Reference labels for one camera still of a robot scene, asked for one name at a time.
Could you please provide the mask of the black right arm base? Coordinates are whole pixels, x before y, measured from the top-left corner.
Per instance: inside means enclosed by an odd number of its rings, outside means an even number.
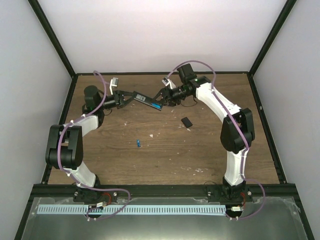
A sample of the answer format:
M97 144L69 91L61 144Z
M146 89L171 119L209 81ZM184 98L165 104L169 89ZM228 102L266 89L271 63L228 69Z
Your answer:
M248 195L249 188L246 186L227 187L226 185L206 185L205 192L210 202L240 203L243 200L252 202L253 197Z

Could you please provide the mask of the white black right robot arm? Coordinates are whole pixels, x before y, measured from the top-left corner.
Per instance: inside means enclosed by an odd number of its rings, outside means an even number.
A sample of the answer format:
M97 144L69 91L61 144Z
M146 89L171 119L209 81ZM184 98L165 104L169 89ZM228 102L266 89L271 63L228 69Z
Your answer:
M185 98L193 96L203 102L222 123L220 142L226 150L226 172L222 178L222 195L229 202L236 200L245 189L245 164L247 154L255 139L253 114L249 108L232 103L215 87L212 79L197 76L191 61L179 64L174 69L182 82L176 86L168 74L162 79L164 88L155 96L159 105L176 106Z

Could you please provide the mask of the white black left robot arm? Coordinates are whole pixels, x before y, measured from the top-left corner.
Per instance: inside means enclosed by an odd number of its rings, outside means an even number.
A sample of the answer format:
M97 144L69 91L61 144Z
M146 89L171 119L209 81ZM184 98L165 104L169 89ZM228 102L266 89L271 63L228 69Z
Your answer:
M89 201L97 202L102 196L100 180L84 163L83 137L102 126L104 110L123 108L135 98L135 93L115 90L107 96L95 85L84 89L85 104L82 115L69 123L52 125L49 130L46 163L64 172L80 188Z

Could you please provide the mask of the black battery cover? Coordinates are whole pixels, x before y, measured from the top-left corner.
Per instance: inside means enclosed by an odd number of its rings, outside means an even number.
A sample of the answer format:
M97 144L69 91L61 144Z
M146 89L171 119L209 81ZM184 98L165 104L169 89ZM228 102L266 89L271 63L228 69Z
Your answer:
M190 128L193 126L193 123L189 120L188 117L184 117L181 119L181 122L183 123L183 125L186 127L186 128Z

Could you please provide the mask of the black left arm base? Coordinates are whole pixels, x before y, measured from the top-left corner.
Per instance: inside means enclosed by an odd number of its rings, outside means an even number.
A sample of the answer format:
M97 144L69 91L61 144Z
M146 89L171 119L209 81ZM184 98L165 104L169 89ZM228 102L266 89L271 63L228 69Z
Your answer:
M73 200L75 202L98 203L98 202L115 202L118 198L117 190L96 191L88 188L78 187L72 188Z

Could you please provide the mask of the black remote control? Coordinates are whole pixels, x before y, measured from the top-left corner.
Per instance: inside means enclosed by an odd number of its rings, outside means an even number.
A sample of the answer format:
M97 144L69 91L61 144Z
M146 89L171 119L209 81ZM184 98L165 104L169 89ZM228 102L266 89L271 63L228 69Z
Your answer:
M159 111L161 111L162 109L160 110L160 109L153 107L152 103L156 103L156 104L161 105L163 107L163 105L161 103L159 103L159 101L154 100L153 98L146 96L142 93L139 93L137 91L134 91L134 100L136 100L144 105L147 105L153 109L159 110Z

